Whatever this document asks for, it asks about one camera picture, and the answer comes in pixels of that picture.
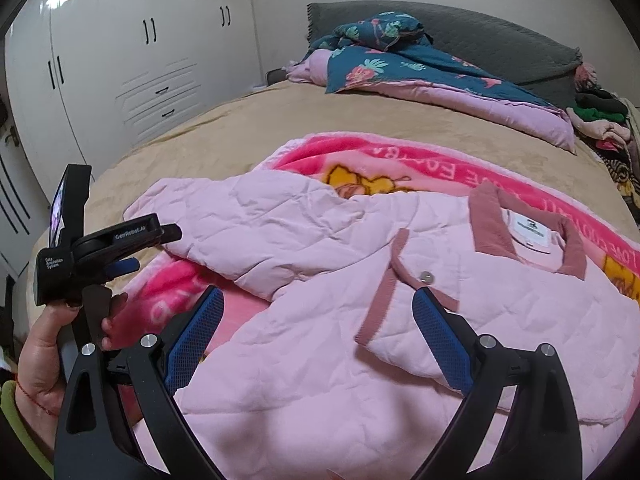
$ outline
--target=metal screw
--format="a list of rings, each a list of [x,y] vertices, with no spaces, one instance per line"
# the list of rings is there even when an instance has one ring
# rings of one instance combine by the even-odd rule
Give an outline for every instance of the metal screw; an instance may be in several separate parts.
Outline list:
[[[431,274],[430,272],[427,272],[426,270],[420,274],[420,281],[423,282],[425,285],[431,285],[431,283],[433,283],[435,280],[435,277],[433,274]]]
[[[495,346],[495,338],[490,335],[480,336],[480,344],[485,348],[493,348]]]
[[[540,351],[547,357],[551,357],[552,355],[556,354],[556,349],[553,348],[549,343],[540,345]]]
[[[82,347],[82,355],[91,355],[95,352],[95,345],[93,343],[87,343]]]
[[[154,334],[143,335],[140,344],[145,348],[151,348],[158,342],[158,337]]]

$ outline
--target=drawer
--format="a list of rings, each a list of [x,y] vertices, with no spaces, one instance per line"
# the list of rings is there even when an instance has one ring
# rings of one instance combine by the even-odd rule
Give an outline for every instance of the drawer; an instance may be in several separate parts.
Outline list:
[[[153,79],[117,98],[122,109],[123,120],[128,121],[167,99],[198,85],[196,65],[187,66],[176,72]]]
[[[203,108],[200,86],[196,86],[136,115],[125,122],[125,127],[137,145],[195,117]]]

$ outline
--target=beige bedsheet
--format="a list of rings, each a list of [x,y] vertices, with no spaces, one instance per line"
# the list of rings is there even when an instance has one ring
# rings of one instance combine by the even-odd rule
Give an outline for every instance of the beige bedsheet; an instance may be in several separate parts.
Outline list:
[[[370,132],[446,146],[488,160],[555,188],[587,205],[620,233],[640,241],[638,229],[602,163],[578,142],[577,156],[505,126],[430,105],[373,94],[324,94],[312,85],[279,83],[224,104],[134,150],[91,189],[85,232],[122,221],[123,211],[162,177],[224,179],[245,173],[290,139],[330,131]],[[33,324],[34,256],[27,308]],[[144,266],[158,252],[142,251]],[[119,290],[130,276],[113,283]]]

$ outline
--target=white wardrobe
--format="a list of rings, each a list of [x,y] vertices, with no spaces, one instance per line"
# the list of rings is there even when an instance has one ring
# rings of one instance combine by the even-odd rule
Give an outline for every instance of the white wardrobe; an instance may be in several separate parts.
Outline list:
[[[28,0],[6,35],[18,134],[52,199],[262,82],[251,0]]]

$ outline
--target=white door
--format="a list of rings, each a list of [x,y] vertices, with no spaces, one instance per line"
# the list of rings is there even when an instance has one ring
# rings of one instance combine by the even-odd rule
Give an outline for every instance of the white door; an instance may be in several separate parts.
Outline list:
[[[229,87],[223,0],[150,0],[165,72],[191,66],[206,108],[236,97]]]
[[[69,125],[51,52],[50,7],[60,0],[28,0],[4,38],[9,101],[18,135],[49,200],[66,165],[85,164]]]
[[[49,203],[17,137],[5,127],[0,130],[0,260],[14,280],[48,225]]]
[[[66,0],[51,9],[51,40],[69,121],[94,177],[134,145],[118,96],[153,77],[148,0]]]
[[[239,97],[262,84],[254,9],[251,0],[224,0],[223,10],[226,15],[225,55],[232,72],[229,85],[233,97]]]

